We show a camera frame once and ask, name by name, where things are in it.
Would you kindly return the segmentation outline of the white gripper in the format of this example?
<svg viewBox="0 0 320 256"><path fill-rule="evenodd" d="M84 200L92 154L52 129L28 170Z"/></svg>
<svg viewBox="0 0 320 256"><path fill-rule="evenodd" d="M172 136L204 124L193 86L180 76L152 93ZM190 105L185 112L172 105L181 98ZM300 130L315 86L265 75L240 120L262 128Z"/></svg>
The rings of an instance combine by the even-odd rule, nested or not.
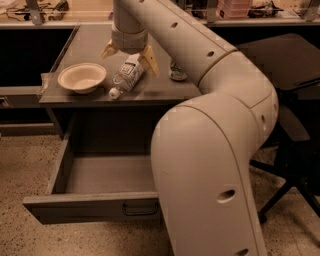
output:
<svg viewBox="0 0 320 256"><path fill-rule="evenodd" d="M148 32L140 23L129 22L119 25L114 23L111 30L111 40L105 45L100 57L107 58L122 51L127 54L139 55L143 68L154 77L159 75L159 67L154 51L148 43Z"/></svg>

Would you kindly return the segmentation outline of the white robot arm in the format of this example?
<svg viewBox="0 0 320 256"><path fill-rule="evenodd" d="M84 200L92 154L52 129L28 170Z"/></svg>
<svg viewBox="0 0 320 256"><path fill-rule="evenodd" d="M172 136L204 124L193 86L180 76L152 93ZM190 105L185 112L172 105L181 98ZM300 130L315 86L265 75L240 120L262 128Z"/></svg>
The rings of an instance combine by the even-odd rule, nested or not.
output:
<svg viewBox="0 0 320 256"><path fill-rule="evenodd" d="M199 96L170 109L152 137L151 163L175 256L267 256L249 161L278 117L269 79L232 44L171 0L113 0L104 55L158 44Z"/></svg>

